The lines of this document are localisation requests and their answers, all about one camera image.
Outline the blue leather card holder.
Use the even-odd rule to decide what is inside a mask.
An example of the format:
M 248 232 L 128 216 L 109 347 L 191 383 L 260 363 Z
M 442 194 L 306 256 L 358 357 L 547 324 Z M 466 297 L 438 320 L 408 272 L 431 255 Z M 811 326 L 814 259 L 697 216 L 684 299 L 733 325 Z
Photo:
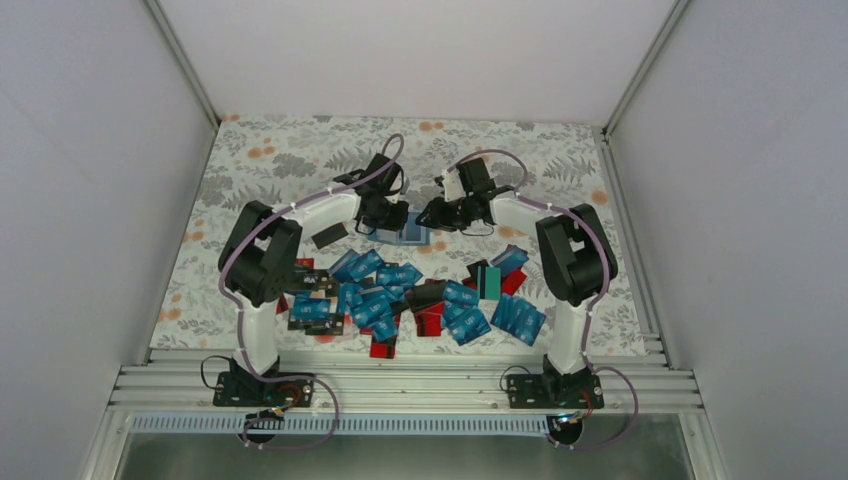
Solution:
M 393 246 L 429 246 L 430 229 L 416 223 L 419 214 L 420 211 L 409 211 L 407 220 L 400 230 L 376 229 L 368 235 L 368 238 L 377 243 Z

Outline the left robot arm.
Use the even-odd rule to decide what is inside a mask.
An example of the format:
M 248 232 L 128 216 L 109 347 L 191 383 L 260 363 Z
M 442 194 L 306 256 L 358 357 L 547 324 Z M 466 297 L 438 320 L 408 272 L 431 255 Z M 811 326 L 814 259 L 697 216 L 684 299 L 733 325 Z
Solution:
M 233 357 L 245 372 L 239 392 L 255 405 L 278 391 L 275 345 L 276 305 L 294 279 L 301 241 L 358 217 L 393 194 L 396 155 L 378 154 L 375 169 L 340 176 L 328 187 L 274 208 L 260 201 L 244 205 L 219 258 L 219 292 L 235 304 L 237 348 Z

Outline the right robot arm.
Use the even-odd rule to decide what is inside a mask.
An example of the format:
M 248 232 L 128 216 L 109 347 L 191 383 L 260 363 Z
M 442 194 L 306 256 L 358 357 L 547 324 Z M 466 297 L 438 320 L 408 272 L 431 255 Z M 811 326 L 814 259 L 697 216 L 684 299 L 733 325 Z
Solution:
M 597 211 L 589 204 L 571 208 L 533 200 L 511 186 L 495 185 L 485 163 L 471 161 L 462 181 L 450 167 L 434 179 L 439 193 L 416 222 L 430 229 L 464 231 L 475 222 L 507 226 L 538 246 L 542 273 L 556 299 L 553 337 L 541 384 L 544 399 L 565 407 L 580 393 L 575 373 L 589 369 L 587 343 L 594 306 L 618 275 L 618 264 Z

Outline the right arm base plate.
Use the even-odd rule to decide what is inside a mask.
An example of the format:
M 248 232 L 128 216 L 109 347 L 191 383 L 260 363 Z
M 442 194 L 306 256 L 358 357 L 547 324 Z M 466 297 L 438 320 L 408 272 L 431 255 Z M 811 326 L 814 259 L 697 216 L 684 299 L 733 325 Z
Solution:
M 588 370 L 572 374 L 509 374 L 506 392 L 512 409 L 602 409 L 600 378 Z

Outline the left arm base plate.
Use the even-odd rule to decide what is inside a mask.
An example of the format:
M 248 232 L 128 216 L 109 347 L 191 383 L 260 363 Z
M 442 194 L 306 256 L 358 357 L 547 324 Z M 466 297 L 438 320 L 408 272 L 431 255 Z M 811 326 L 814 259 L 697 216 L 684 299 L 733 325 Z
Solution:
M 311 405 L 315 376 L 285 373 L 286 381 L 261 382 L 249 373 L 218 375 L 212 403 L 216 407 L 302 407 Z

